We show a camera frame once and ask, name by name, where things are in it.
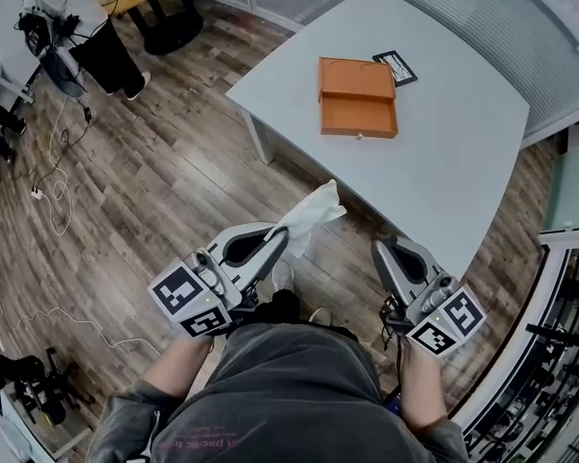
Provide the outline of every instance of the black and white card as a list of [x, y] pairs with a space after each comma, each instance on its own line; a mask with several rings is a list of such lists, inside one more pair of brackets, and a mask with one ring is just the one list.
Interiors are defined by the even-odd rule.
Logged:
[[486, 314], [467, 286], [461, 287], [440, 309], [462, 342], [466, 342], [486, 320]]
[[153, 283], [151, 288], [152, 293], [158, 299], [157, 302], [160, 302], [169, 315], [176, 315], [204, 291], [199, 280], [183, 262], [169, 269], [169, 272], [166, 270], [156, 279], [156, 283]]
[[458, 339], [444, 331], [430, 318], [425, 319], [410, 331], [407, 337], [438, 358], [450, 353], [460, 345]]
[[205, 335], [221, 326], [225, 326], [232, 322], [225, 308], [219, 303], [214, 307], [198, 313], [180, 323], [191, 337], [195, 338], [200, 335]]
[[417, 75], [395, 50], [373, 55], [373, 59], [381, 64], [388, 64], [391, 67], [393, 77], [395, 78], [395, 86], [397, 87], [418, 80]]

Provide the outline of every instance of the white table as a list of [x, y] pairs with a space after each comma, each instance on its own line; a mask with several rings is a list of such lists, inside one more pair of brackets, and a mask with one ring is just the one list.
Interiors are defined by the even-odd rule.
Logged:
[[[317, 59], [397, 50], [418, 81], [397, 90], [395, 139], [322, 136]], [[228, 91], [264, 163], [266, 131], [311, 157], [459, 278], [504, 194], [529, 105], [465, 41], [402, 0], [345, 0]]]

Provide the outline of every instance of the shoe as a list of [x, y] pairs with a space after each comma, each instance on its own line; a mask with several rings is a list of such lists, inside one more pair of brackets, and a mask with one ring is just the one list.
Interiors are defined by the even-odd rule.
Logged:
[[142, 72], [142, 76], [144, 77], [144, 87], [139, 90], [139, 93], [137, 93], [137, 95], [127, 96], [126, 99], [128, 99], [129, 101], [132, 101], [138, 95], [140, 95], [142, 93], [142, 91], [144, 91], [146, 89], [146, 86], [148, 86], [148, 83], [151, 82], [151, 73], [150, 72]]
[[288, 289], [293, 291], [293, 268], [284, 259], [279, 259], [272, 268], [272, 284], [274, 290]]
[[332, 315], [330, 315], [328, 309], [320, 307], [311, 314], [311, 317], [309, 317], [309, 322], [319, 326], [330, 326], [332, 324]]

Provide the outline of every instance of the black wire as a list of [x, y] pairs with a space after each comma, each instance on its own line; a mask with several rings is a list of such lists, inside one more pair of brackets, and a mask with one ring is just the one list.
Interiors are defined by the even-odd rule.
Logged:
[[62, 158], [65, 157], [65, 154], [67, 154], [67, 152], [69, 152], [69, 150], [71, 148], [73, 148], [74, 146], [77, 145], [77, 143], [79, 141], [81, 141], [84, 136], [86, 135], [86, 133], [88, 132], [88, 129], [90, 128], [90, 122], [86, 122], [86, 128], [84, 128], [83, 133], [77, 138], [77, 140], [73, 143], [70, 144], [69, 143], [69, 135], [70, 132], [67, 128], [65, 128], [62, 133], [60, 134], [60, 142], [64, 143], [67, 145], [67, 147], [60, 153], [60, 156], [58, 157], [58, 161], [56, 161], [56, 163], [54, 164], [53, 168], [47, 172], [45, 175], [43, 175], [41, 178], [39, 178], [39, 181], [37, 182], [37, 184], [35, 185], [34, 181], [32, 183], [32, 189], [33, 190], [39, 190], [39, 185], [41, 185], [41, 182], [49, 177], [51, 174], [53, 174], [57, 169], [58, 169], [58, 165], [60, 164], [60, 162], [62, 161]]
[[[118, 8], [118, 1], [116, 0], [116, 3], [114, 4], [114, 9], [112, 9], [112, 12], [109, 14], [109, 16], [107, 17], [107, 20], [111, 19], [114, 16], [114, 12], [116, 11], [116, 9]], [[98, 26], [93, 30], [93, 32], [90, 34], [90, 36], [83, 36], [83, 35], [78, 35], [73, 33], [75, 36], [79, 36], [81, 38], [88, 38], [90, 39], [92, 36], [95, 35], [95, 32], [98, 30], [99, 27], [105, 25], [105, 23], [107, 22], [107, 20], [104, 20], [103, 22], [101, 22], [100, 24], [98, 24]]]
[[401, 350], [401, 336], [397, 335], [397, 382], [399, 383], [399, 388], [401, 387], [401, 355], [403, 351]]
[[[388, 335], [388, 338], [384, 338], [384, 331]], [[384, 351], [388, 349], [388, 343], [393, 338], [394, 333], [389, 329], [387, 324], [382, 326], [381, 337], [382, 341], [384, 342]], [[401, 356], [402, 356], [402, 349], [401, 349], [401, 336], [397, 335], [397, 382], [399, 384], [399, 388], [401, 387]]]
[[19, 175], [15, 175], [13, 178], [11, 178], [11, 184], [14, 184], [22, 177], [29, 177], [31, 174], [33, 174], [34, 172], [37, 172], [37, 171], [38, 171], [37, 167], [34, 166], [34, 167], [32, 167], [32, 170], [30, 170], [30, 172], [28, 172], [27, 174], [24, 174], [23, 172], [21, 172]]

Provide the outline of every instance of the white tissue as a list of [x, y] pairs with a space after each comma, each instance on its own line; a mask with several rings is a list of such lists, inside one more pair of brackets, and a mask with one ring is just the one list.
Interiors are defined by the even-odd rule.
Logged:
[[288, 252], [297, 258], [307, 250], [311, 232], [318, 225], [340, 218], [347, 211], [339, 205], [337, 181], [330, 180], [309, 194], [286, 214], [274, 228], [268, 232], [265, 240], [270, 239], [274, 232], [282, 227], [289, 231]]

